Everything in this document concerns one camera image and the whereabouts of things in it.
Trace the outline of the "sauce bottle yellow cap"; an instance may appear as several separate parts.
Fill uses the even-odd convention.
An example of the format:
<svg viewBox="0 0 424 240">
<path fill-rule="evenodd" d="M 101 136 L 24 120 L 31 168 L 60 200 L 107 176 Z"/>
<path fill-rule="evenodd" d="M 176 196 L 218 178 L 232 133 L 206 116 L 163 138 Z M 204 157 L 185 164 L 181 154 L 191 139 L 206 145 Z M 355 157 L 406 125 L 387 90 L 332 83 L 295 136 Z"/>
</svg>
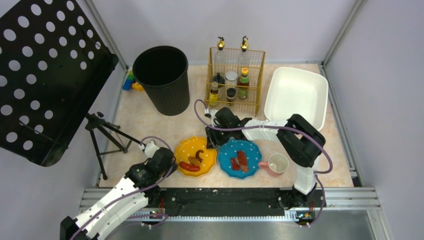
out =
<svg viewBox="0 0 424 240">
<path fill-rule="evenodd" d="M 240 72 L 240 77 L 238 79 L 238 97 L 240 99 L 247 99 L 249 95 L 249 69 L 247 67 L 243 67 Z"/>
</svg>

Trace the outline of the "small yellow label bottle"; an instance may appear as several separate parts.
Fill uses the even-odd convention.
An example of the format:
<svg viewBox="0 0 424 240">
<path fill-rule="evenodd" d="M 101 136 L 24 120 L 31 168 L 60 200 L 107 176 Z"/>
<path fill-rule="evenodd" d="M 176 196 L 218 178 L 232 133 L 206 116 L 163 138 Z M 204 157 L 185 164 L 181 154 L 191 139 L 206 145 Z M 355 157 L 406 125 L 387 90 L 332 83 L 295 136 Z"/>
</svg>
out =
<svg viewBox="0 0 424 240">
<path fill-rule="evenodd" d="M 216 107 L 218 105 L 218 101 L 219 101 L 219 84 L 218 82 L 214 81 L 210 85 L 209 105 L 211 107 Z"/>
</svg>

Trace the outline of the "glass oil bottle brown liquid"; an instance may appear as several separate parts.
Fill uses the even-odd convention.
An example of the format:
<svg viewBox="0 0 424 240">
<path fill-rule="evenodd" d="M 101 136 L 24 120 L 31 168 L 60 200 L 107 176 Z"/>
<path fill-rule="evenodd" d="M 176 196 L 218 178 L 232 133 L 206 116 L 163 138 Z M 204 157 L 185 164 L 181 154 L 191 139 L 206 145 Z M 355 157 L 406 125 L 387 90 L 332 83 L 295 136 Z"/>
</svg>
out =
<svg viewBox="0 0 424 240">
<path fill-rule="evenodd" d="M 248 44 L 249 38 L 247 36 L 242 37 L 242 42 L 240 44 L 241 52 L 237 58 L 237 70 L 239 73 L 241 73 L 243 68 L 248 68 L 250 65 L 250 53 L 248 51 L 249 44 Z"/>
</svg>

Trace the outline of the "silver lid jar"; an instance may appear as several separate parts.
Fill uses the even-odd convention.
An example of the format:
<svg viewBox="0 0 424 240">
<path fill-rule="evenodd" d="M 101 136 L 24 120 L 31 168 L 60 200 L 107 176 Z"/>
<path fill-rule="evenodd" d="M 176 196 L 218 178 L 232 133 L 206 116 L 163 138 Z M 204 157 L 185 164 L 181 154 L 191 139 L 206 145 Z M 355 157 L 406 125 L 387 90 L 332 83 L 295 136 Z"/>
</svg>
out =
<svg viewBox="0 0 424 240">
<path fill-rule="evenodd" d="M 227 71 L 225 73 L 225 87 L 226 89 L 235 89 L 238 82 L 238 74 L 236 71 Z"/>
</svg>

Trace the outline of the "glass oil bottle clear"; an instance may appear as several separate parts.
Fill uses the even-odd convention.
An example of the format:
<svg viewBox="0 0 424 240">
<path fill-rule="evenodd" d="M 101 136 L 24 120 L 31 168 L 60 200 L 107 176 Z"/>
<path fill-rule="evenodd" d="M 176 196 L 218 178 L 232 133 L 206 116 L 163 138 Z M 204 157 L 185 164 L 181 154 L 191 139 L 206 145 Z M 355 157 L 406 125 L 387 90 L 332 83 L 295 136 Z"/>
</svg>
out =
<svg viewBox="0 0 424 240">
<path fill-rule="evenodd" d="M 222 77 L 226 73 L 226 64 L 227 64 L 227 52 L 225 51 L 225 39 L 222 36 L 218 37 L 219 41 L 217 42 L 217 51 L 214 55 L 214 73 L 216 75 L 220 74 Z"/>
</svg>

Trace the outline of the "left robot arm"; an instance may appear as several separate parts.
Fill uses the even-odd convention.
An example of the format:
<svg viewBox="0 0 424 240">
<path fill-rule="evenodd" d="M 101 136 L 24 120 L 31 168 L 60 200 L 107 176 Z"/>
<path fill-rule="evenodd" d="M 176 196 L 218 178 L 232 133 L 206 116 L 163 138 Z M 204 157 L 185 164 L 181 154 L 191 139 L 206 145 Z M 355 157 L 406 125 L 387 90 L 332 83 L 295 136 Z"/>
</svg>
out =
<svg viewBox="0 0 424 240">
<path fill-rule="evenodd" d="M 76 217 L 60 223 L 61 240 L 104 240 L 126 219 L 149 204 L 147 191 L 156 189 L 176 169 L 172 150 L 145 146 L 145 163 L 132 165 L 106 195 Z"/>
</svg>

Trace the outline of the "small black cap bottle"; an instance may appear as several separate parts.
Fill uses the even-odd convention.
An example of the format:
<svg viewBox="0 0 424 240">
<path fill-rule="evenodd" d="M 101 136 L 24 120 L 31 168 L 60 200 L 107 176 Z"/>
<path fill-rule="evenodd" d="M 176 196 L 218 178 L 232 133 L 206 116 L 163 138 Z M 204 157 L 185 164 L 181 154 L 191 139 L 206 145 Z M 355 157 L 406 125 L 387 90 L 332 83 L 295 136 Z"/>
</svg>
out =
<svg viewBox="0 0 424 240">
<path fill-rule="evenodd" d="M 227 104 L 229 106 L 233 106 L 234 105 L 234 100 L 235 100 L 236 93 L 237 93 L 237 91 L 233 87 L 230 87 L 230 88 L 227 89 L 227 91 L 226 91 L 226 101 L 227 101 Z"/>
</svg>

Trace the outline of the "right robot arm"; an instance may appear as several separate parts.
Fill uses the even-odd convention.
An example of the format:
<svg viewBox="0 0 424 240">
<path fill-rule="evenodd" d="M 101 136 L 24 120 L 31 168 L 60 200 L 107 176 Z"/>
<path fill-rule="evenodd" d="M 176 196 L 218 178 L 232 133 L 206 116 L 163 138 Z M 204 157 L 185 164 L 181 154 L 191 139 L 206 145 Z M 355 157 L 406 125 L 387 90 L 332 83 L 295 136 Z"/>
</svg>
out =
<svg viewBox="0 0 424 240">
<path fill-rule="evenodd" d="M 223 107 L 220 110 L 206 108 L 204 115 L 211 120 L 205 127 L 209 147 L 216 149 L 231 140 L 266 140 L 283 146 L 296 165 L 292 190 L 283 194 L 279 201 L 286 210 L 306 207 L 313 202 L 313 194 L 319 184 L 318 175 L 321 173 L 317 170 L 320 155 L 324 155 L 329 163 L 329 168 L 323 174 L 333 169 L 332 160 L 324 150 L 325 137 L 299 114 L 278 121 L 251 117 L 239 119 L 228 107 Z"/>
</svg>

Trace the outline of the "black lid glass shaker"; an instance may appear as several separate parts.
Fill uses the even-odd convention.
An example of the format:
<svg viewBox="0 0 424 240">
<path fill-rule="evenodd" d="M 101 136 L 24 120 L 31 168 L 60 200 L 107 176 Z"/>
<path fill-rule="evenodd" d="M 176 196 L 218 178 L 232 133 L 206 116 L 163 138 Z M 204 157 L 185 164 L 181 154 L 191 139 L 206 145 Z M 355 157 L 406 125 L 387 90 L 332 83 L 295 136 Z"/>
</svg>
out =
<svg viewBox="0 0 424 240">
<path fill-rule="evenodd" d="M 212 78 L 212 83 L 217 83 L 218 88 L 222 88 L 225 85 L 225 77 L 223 77 L 219 72 Z"/>
</svg>

